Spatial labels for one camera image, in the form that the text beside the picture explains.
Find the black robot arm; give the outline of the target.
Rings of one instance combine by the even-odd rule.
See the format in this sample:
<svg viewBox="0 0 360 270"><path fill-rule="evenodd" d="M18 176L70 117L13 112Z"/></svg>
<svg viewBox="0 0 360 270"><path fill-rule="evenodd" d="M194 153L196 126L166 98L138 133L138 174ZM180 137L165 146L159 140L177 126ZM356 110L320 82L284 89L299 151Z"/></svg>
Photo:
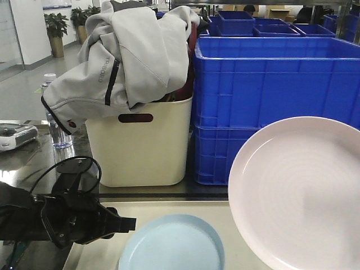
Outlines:
<svg viewBox="0 0 360 270"><path fill-rule="evenodd" d="M82 175L93 165L98 162L87 156L55 164L59 177L50 193L35 195L2 182L1 240L51 241L62 249L134 231L135 218L121 217L115 208L100 204L92 192L99 180L88 190L79 188Z"/></svg>

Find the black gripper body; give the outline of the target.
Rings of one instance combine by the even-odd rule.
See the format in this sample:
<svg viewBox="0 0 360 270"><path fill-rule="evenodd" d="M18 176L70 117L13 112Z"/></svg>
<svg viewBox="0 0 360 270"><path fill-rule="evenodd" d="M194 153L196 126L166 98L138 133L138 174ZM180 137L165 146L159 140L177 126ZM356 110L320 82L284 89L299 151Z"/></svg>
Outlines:
<svg viewBox="0 0 360 270"><path fill-rule="evenodd" d="M84 173L96 166L95 183L81 190ZM99 239L110 239L116 233L128 233L136 229L136 219L121 217L117 210L103 206L92 191L98 187L102 171L92 157L70 157L51 167L59 173L48 194L37 194L34 201L39 205L39 216L44 231L58 248L73 243L86 245Z"/></svg>

